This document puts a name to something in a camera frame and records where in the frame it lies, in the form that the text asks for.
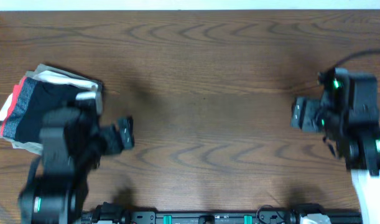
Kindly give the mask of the black leggings with red waistband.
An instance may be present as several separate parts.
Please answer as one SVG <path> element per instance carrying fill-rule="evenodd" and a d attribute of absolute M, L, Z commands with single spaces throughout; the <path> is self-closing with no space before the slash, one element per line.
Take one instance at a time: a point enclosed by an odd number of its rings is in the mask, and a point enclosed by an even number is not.
<path fill-rule="evenodd" d="M 23 78 L 13 89 L 12 105 L 0 135 L 21 143 L 86 146 L 100 131 L 100 117 L 93 100 L 90 106 L 82 106 L 76 99 L 83 92 L 73 85 Z"/>

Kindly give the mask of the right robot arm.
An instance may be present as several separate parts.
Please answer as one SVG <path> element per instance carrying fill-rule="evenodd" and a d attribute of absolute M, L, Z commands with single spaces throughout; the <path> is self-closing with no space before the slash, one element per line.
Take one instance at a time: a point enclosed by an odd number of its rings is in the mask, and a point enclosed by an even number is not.
<path fill-rule="evenodd" d="M 380 223 L 380 127 L 375 102 L 351 102 L 342 96 L 297 97 L 290 125 L 323 133 L 344 158 L 358 196 L 363 223 Z"/>

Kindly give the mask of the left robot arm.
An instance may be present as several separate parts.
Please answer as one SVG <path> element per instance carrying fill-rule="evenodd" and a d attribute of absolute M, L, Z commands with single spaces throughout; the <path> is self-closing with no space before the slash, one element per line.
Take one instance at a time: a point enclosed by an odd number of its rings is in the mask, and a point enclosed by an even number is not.
<path fill-rule="evenodd" d="M 100 126 L 90 109 L 63 107 L 42 119 L 42 155 L 31 163 L 27 183 L 19 194 L 22 223 L 75 223 L 88 195 L 87 177 L 102 156 L 134 147 L 130 116 Z"/>

